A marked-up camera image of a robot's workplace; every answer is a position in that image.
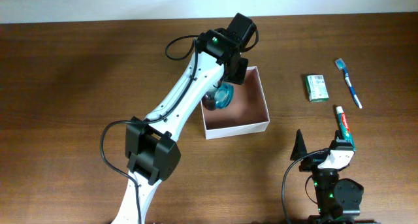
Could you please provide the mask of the teal mouthwash bottle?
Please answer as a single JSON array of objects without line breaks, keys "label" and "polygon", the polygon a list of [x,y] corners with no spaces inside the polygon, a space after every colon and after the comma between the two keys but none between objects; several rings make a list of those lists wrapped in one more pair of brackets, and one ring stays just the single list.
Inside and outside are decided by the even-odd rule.
[{"label": "teal mouthwash bottle", "polygon": [[215,108],[227,108],[232,102],[234,87],[230,84],[221,84],[214,92]]}]

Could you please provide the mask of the clear bottle with purple liquid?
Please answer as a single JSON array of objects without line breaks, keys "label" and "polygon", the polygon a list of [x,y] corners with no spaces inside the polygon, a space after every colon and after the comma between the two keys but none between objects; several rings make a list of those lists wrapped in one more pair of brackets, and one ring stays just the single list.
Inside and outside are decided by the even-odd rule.
[{"label": "clear bottle with purple liquid", "polygon": [[206,92],[202,98],[202,104],[207,110],[213,111],[216,109],[216,98],[214,92]]}]

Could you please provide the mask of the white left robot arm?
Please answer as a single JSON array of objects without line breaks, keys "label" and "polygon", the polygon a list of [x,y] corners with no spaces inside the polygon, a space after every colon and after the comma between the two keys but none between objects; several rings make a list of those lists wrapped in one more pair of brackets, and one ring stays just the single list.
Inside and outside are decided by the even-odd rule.
[{"label": "white left robot arm", "polygon": [[225,108],[232,95],[222,93],[227,84],[242,84],[248,60],[241,55],[251,50],[248,42],[259,36],[257,26],[238,13],[228,28],[210,29],[190,36],[190,62],[169,94],[143,120],[124,120],[125,156],[128,171],[117,170],[128,179],[114,223],[144,223],[159,184],[177,167],[181,153],[177,146],[192,111],[206,97],[210,110]]}]

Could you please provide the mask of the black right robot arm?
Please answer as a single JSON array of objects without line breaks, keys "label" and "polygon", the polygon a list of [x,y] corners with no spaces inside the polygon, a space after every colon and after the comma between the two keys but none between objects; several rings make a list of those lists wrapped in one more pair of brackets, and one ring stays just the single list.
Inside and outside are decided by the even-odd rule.
[{"label": "black right robot arm", "polygon": [[308,217],[308,223],[354,223],[360,216],[364,187],[339,172],[347,168],[355,154],[352,143],[336,133],[328,148],[307,152],[301,131],[296,132],[290,160],[299,163],[299,171],[309,172],[313,180],[318,214]]}]

